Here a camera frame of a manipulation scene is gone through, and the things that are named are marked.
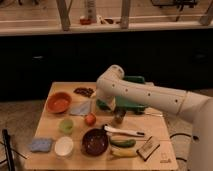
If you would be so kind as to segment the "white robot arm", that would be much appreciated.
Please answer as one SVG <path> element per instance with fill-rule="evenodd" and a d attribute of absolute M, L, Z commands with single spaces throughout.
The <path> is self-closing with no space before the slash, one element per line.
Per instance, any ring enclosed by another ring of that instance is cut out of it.
<path fill-rule="evenodd" d="M 178 115 L 191 123 L 187 171 L 213 171 L 213 97 L 191 91 L 138 84 L 124 80 L 124 70 L 111 65 L 96 81 L 96 98 L 113 110 L 115 97 Z"/>

